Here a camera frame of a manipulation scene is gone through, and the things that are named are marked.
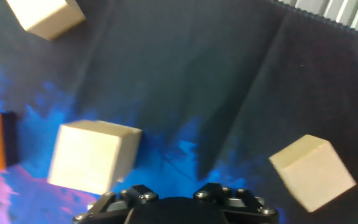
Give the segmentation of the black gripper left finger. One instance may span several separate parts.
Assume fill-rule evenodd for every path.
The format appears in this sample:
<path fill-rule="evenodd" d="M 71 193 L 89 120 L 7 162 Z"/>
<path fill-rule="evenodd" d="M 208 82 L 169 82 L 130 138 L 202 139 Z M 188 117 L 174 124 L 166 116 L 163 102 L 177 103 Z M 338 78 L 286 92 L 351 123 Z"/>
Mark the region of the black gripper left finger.
<path fill-rule="evenodd" d="M 159 195 L 145 185 L 133 185 L 118 193 L 106 192 L 87 212 L 75 215 L 72 224 L 124 224 L 133 208 L 158 199 Z"/>

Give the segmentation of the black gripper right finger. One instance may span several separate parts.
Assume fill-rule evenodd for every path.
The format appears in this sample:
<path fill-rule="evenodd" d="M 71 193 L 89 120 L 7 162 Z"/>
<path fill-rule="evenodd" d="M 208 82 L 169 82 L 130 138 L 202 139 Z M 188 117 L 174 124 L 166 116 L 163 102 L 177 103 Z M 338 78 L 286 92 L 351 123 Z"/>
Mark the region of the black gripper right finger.
<path fill-rule="evenodd" d="M 265 206 L 265 200 L 256 197 L 249 189 L 232 189 L 219 183 L 207 183 L 193 194 L 193 199 L 214 204 L 229 223 L 279 223 L 279 212 Z"/>

